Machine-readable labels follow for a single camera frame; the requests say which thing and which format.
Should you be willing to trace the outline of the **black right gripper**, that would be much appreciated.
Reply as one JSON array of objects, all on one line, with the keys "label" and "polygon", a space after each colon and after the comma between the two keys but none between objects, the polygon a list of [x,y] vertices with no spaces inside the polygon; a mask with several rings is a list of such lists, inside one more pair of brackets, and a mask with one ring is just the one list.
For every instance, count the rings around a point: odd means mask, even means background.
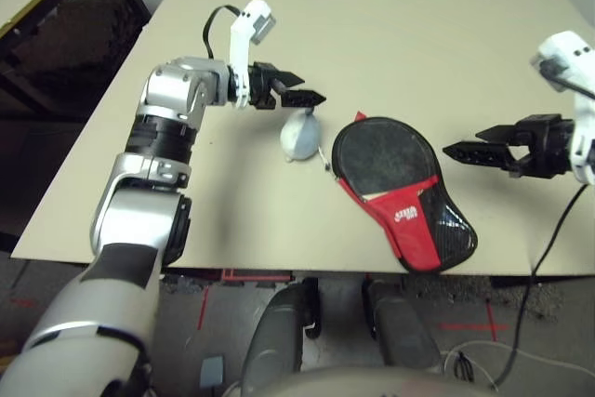
[{"label": "black right gripper", "polygon": [[569,147],[575,128],[572,119],[560,114],[534,114],[515,125],[496,125],[475,134],[483,141],[508,141],[509,146],[526,146],[528,153],[515,160],[502,143],[460,141],[443,152],[465,165],[512,167],[513,177],[553,178],[571,169]]}]

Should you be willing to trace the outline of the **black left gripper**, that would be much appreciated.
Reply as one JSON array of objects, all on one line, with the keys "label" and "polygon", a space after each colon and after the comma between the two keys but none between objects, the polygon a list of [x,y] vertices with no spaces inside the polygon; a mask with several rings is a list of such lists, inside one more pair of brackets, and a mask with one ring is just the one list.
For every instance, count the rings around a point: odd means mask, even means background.
[{"label": "black left gripper", "polygon": [[[290,88],[304,83],[298,75],[280,71],[271,63],[255,61],[248,67],[250,82],[249,104],[257,110],[274,110],[276,99],[272,95],[273,84],[281,88]],[[326,97],[314,90],[297,89],[286,90],[281,94],[284,108],[311,109],[326,101]]]}]

